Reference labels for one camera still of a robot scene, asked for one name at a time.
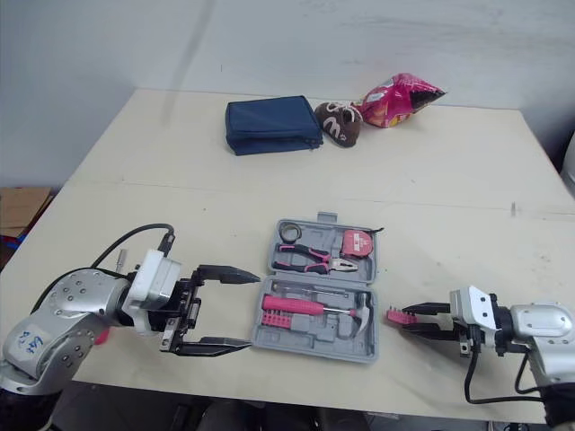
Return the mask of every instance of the white wall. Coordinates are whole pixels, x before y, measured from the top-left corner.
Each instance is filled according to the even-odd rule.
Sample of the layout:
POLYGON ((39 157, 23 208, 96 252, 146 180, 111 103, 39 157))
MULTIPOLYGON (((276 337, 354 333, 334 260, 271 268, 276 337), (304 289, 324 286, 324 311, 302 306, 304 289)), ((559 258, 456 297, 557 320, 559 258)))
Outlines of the white wall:
POLYGON ((1 185, 63 183, 135 86, 355 99, 407 71, 522 109, 552 158, 575 127, 571 0, 1 1, 1 185))

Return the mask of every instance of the blue bag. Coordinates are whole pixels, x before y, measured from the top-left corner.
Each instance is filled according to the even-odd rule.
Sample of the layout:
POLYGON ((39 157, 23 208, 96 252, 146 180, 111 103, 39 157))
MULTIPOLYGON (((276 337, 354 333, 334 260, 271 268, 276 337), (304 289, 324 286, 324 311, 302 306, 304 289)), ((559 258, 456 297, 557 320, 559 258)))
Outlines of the blue bag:
POLYGON ((277 153, 317 148, 322 130, 304 96, 232 101, 226 140, 235 155, 277 153))

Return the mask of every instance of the hammer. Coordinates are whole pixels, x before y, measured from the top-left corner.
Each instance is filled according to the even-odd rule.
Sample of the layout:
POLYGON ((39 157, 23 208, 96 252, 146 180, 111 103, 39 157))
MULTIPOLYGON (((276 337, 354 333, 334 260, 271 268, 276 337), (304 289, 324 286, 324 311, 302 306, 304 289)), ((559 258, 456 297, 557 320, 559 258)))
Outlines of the hammer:
POLYGON ((263 298, 261 308, 264 310, 279 310, 281 312, 296 312, 298 314, 318 315, 325 312, 339 312, 348 314, 351 317, 359 319, 359 329, 356 335, 361 334, 369 323, 370 310, 367 306, 367 294, 359 294, 359 308, 342 310, 340 308, 325 307, 322 303, 306 301, 304 299, 278 298, 276 296, 266 295, 263 298))

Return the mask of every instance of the table surface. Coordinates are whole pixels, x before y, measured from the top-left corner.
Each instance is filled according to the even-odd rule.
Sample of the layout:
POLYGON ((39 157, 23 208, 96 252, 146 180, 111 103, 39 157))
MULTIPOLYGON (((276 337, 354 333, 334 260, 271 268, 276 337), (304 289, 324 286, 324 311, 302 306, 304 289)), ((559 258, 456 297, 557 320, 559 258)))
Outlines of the table surface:
MULTIPOLYGON (((75 378, 345 409, 543 421, 534 403, 466 404, 468 360, 458 346, 409 337, 382 319, 390 305, 448 301, 450 290, 470 284, 497 293, 501 305, 545 298, 573 304, 575 205, 520 113, 430 106, 396 128, 365 125, 350 149, 326 137, 314 151, 236 157, 225 141, 226 104, 251 98, 137 90, 1 274, 2 339, 52 279, 89 264, 138 225, 175 226, 171 258, 182 262, 182 275, 211 263, 265 277, 277 220, 314 220, 318 211, 331 211, 344 224, 385 227, 372 285, 382 307, 376 363, 257 348, 177 357, 160 353, 157 337, 124 328, 93 349, 75 378)), ((130 240, 125 268, 159 237, 130 240)), ((104 264, 113 268, 116 257, 104 264)), ((249 338, 260 288, 208 282, 191 337, 249 338)), ((473 395, 511 394, 519 359, 483 353, 473 395)))

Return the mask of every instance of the gray tool case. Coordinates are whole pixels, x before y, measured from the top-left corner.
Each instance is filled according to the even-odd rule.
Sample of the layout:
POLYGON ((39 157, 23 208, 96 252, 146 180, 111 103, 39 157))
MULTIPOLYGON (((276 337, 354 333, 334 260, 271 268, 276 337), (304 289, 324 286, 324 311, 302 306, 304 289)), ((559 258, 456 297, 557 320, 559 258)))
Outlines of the gray tool case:
POLYGON ((263 280, 258 298, 258 312, 252 332, 252 343, 255 347, 365 364, 377 360, 379 348, 375 314, 378 308, 376 295, 369 286, 376 277, 375 233, 370 233, 374 247, 365 258, 345 257, 346 260, 358 265, 357 271, 332 270, 323 275, 273 268, 273 263, 276 261, 290 265, 316 263, 314 259, 305 255, 279 251, 279 245, 284 243, 279 236, 279 228, 284 224, 297 224, 301 229, 301 237, 296 240, 295 244, 302 244, 319 251, 328 251, 332 258, 340 257, 345 231, 370 231, 367 228, 336 224, 336 222, 337 215, 332 213, 319 213, 317 222, 287 219, 278 222, 268 260, 268 268, 274 274, 263 280), (361 319, 346 313, 323 311, 322 314, 309 315, 263 310, 263 301, 267 295, 322 303, 326 308, 340 310, 356 309, 360 305, 361 298, 364 298, 370 311, 367 326, 356 335, 361 319), (273 319, 274 326, 270 326, 269 319, 273 319))

